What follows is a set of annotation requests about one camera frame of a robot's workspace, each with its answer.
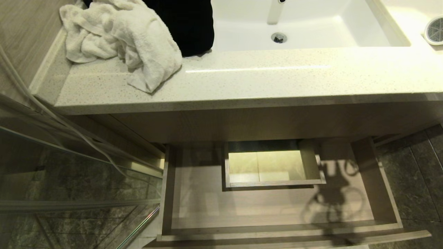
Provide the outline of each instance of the sink drain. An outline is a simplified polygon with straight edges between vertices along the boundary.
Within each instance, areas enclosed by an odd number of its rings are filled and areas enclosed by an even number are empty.
[[[275,43],[285,43],[288,40],[288,37],[283,33],[277,32],[271,35],[271,39]]]

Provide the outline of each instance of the wood paneled wall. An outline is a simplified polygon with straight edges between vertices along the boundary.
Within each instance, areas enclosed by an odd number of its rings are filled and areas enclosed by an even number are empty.
[[[0,45],[17,72],[30,85],[62,22],[58,10],[75,0],[1,0]],[[0,62],[0,94],[29,105]]]

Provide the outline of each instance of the faucet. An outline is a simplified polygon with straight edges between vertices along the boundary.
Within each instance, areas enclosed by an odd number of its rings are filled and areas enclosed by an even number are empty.
[[[271,8],[268,14],[268,24],[276,25],[280,20],[280,15],[283,10],[283,4],[286,0],[271,0]]]

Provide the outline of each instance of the black towel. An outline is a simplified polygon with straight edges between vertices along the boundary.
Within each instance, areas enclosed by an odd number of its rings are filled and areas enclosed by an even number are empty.
[[[83,0],[87,6],[92,0]],[[214,43],[210,0],[143,0],[169,28],[182,56],[202,54]]]

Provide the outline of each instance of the white cable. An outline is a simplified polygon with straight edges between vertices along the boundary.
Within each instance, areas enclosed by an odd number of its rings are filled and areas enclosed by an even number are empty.
[[[72,130],[73,132],[75,132],[79,137],[81,137],[87,144],[89,144],[92,148],[94,148],[96,151],[100,152],[101,154],[103,154],[108,160],[109,162],[114,166],[114,168],[116,168],[118,170],[118,172],[120,172],[120,174],[128,177],[128,178],[132,178],[132,179],[136,179],[145,183],[148,183],[151,186],[154,186],[152,183],[150,183],[149,181],[143,180],[141,178],[138,177],[134,177],[134,176],[129,176],[126,173],[124,173],[118,166],[117,164],[114,162],[114,160],[111,158],[111,156],[109,156],[106,152],[104,152],[102,149],[100,149],[99,147],[97,147],[95,144],[93,144],[89,138],[87,138],[85,135],[83,135],[80,131],[78,131],[76,128],[74,128],[73,126],[71,126],[70,124],[68,124],[67,122],[65,122],[62,118],[60,118],[59,116],[57,116],[57,114],[55,114],[54,112],[52,112],[51,110],[49,110],[44,104],[42,104],[38,99],[36,99],[31,92],[29,91],[28,87],[26,87],[23,79],[20,77],[19,73],[15,70],[15,67],[13,66],[13,64],[11,63],[11,61],[9,60],[8,56],[6,55],[5,51],[3,50],[3,47],[0,45],[0,55],[2,57],[2,59],[5,61],[6,66],[8,67],[8,69],[10,70],[10,73],[12,74],[12,76],[14,77],[14,83],[22,90],[22,92],[34,103],[36,104],[39,108],[41,108],[44,112],[46,112],[50,117],[52,117],[53,119],[55,119],[56,121],[60,122],[62,125],[66,126],[67,128],[69,128],[70,130]],[[157,186],[154,186],[155,190],[157,192],[157,194],[159,194],[159,196],[161,196],[160,192],[157,190]]]

